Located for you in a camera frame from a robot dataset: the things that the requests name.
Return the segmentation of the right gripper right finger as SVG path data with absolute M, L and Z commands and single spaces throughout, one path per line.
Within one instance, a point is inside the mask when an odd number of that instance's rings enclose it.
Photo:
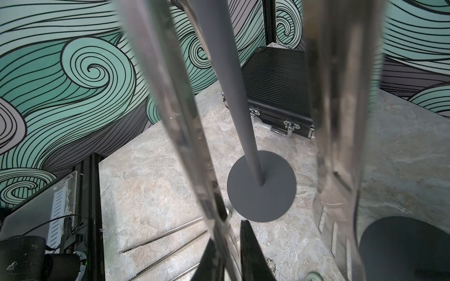
M 241 220 L 240 254 L 243 281 L 276 281 L 248 220 Z

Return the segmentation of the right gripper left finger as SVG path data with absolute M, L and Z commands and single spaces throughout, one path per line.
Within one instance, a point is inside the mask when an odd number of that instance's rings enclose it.
M 224 279 L 225 264 L 214 241 L 210 239 L 191 281 L 224 281 Z

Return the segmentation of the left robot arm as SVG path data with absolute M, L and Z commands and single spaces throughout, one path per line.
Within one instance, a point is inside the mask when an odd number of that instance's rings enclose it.
M 47 254 L 42 237 L 16 236 L 1 241 L 2 281 L 79 281 L 85 272 L 77 254 Z

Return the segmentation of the steel fork-tip tongs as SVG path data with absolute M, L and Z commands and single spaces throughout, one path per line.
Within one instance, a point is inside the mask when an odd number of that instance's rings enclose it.
M 225 275 L 242 281 L 240 239 L 226 213 L 169 4 L 116 1 L 115 6 Z M 343 277 L 364 281 L 356 215 L 384 2 L 304 1 L 302 7 L 317 150 L 314 220 Z

